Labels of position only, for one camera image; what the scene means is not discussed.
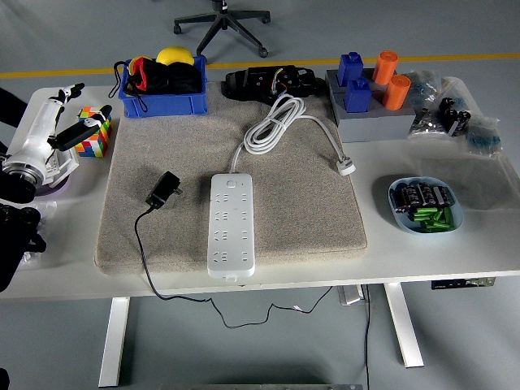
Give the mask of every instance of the office chair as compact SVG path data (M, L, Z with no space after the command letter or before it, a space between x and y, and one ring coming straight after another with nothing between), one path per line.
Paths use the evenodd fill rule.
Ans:
M253 43L258 47L258 55L263 59L269 54L262 43L254 37L238 20L259 18L262 23L267 24L271 22L271 14L269 11L231 11L228 10L228 4L226 0L211 0L213 2L213 9L215 10L212 14L200 14L193 16L186 16L184 18L177 18L174 20L173 33L180 34L181 29L179 24L181 23L199 23L199 22L213 22L210 30L206 33L202 39L201 44L197 47L197 55L201 55L201 52L206 48L211 39L216 33L222 29L226 30L231 27L249 42Z

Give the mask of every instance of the black bag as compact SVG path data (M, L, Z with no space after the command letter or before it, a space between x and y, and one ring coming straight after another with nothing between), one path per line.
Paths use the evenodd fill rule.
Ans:
M178 95L202 92L201 71L188 63L164 65L155 62L153 59L140 57L133 61L133 69L128 69L129 64L128 61L119 61L114 64L116 84L110 91L109 98L114 97L121 87L126 94L137 97L141 109L146 112L148 107L142 101L140 95ZM121 85L121 77L118 72L120 65L125 66L128 71L126 85Z

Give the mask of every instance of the chair base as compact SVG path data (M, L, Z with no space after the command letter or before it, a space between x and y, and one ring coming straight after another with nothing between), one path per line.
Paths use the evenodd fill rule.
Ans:
M180 24L186 23L201 23L201 22L212 22L210 29L202 39L201 44L197 47L197 55L201 55L201 52L206 48L211 39L222 29L228 29L228 26L247 39L258 48L258 55L263 59L269 54L263 44L249 32L238 20L243 19L260 19L262 23L267 24L271 22L271 13L269 11L228 11L224 9L220 12L212 14L200 14L186 16L184 18L177 18L174 20L173 33L181 34L182 30Z

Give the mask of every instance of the gray block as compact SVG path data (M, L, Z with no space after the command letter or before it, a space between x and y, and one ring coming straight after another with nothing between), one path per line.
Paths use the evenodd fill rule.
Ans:
M410 134L415 119L415 111L408 99L400 110L388 110L382 104L386 85L372 81L374 69L364 69L363 77L370 82L372 99L367 112L348 113L343 103L345 87L337 82L337 71L329 70L325 75L334 120L341 142L365 142L383 140L403 140Z

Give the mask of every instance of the yellow floor line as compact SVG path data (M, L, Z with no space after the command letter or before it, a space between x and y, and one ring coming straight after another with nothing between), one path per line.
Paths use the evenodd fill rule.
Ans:
M520 53L496 53L496 54L448 54L448 55L422 55L400 57L401 63L429 63L435 61L479 61L489 59L520 59ZM206 69L242 69L247 67L270 67L277 65L295 65L298 67L309 67L319 65L339 64L338 58L326 59L301 59L282 61L256 61L247 63L208 63ZM364 63L376 63L376 57L363 58ZM90 69L62 69L53 71L11 71L0 73L0 79L21 79L29 77L56 77L56 76L85 76L85 75L107 75L114 72L111 67L100 67Z

